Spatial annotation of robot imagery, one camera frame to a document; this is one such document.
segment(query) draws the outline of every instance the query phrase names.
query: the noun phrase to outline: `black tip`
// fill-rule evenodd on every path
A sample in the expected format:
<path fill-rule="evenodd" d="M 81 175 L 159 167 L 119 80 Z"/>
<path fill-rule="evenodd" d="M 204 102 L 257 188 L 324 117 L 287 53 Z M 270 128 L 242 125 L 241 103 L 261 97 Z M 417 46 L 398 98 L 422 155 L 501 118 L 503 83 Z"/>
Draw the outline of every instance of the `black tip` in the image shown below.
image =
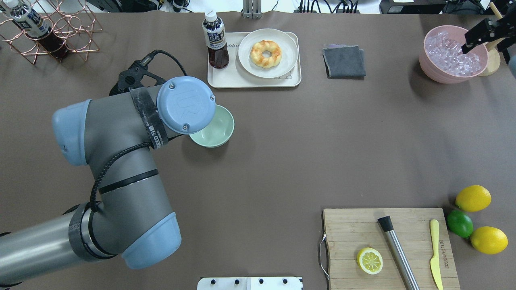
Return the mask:
<path fill-rule="evenodd" d="M 386 216 L 378 219 L 380 226 L 384 232 L 392 231 L 394 228 L 392 227 L 391 216 Z"/>

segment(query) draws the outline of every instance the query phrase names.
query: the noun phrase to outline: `yellow lemon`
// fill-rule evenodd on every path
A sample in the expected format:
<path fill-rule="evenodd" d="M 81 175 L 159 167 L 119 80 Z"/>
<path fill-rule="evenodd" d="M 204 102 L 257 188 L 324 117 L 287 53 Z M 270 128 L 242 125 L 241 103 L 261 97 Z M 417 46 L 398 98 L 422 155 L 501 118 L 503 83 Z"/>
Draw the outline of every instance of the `yellow lemon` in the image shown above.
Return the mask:
<path fill-rule="evenodd" d="M 383 267 L 382 255 L 373 248 L 363 248 L 358 252 L 357 263 L 366 273 L 378 274 Z"/>
<path fill-rule="evenodd" d="M 498 254 L 505 250 L 509 241 L 500 229 L 493 227 L 477 228 L 470 236 L 473 248 L 484 254 Z"/>
<path fill-rule="evenodd" d="M 480 185 L 468 186 L 459 192 L 455 205 L 466 212 L 477 212 L 491 203 L 489 191 Z"/>

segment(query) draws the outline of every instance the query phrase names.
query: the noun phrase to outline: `yellow knife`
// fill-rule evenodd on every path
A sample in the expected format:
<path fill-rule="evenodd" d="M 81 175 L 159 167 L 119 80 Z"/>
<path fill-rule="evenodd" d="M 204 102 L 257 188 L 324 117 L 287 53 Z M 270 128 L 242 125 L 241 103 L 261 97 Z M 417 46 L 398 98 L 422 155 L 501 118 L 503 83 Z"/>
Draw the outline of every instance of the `yellow knife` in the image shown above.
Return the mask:
<path fill-rule="evenodd" d="M 441 280 L 441 267 L 439 266 L 439 222 L 436 219 L 430 221 L 430 235 L 432 237 L 433 257 L 430 259 L 430 269 L 437 289 L 443 290 Z"/>

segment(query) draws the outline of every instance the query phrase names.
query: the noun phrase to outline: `white bottle cap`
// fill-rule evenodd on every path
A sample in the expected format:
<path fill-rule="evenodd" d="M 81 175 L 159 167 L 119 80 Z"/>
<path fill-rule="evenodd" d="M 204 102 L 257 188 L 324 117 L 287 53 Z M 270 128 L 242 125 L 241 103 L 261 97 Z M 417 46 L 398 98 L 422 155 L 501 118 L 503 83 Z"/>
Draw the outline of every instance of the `white bottle cap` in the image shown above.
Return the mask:
<path fill-rule="evenodd" d="M 20 3 L 20 0 L 4 0 L 5 6 L 7 6 L 9 8 L 14 8 L 14 7 L 18 6 L 19 3 Z"/>
<path fill-rule="evenodd" d="M 210 10 L 209 12 L 205 12 L 204 15 L 206 16 L 206 20 L 208 22 L 215 22 L 217 20 L 217 13 L 215 10 Z"/>

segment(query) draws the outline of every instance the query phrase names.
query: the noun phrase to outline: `mint green bowl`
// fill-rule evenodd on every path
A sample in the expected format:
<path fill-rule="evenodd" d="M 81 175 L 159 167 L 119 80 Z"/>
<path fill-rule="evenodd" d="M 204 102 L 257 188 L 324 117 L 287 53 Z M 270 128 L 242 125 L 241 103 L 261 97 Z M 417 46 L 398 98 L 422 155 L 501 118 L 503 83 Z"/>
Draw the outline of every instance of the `mint green bowl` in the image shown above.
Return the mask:
<path fill-rule="evenodd" d="M 192 140 L 204 147 L 215 148 L 226 143 L 235 129 L 235 120 L 228 109 L 216 105 L 212 121 L 201 131 L 190 134 Z"/>

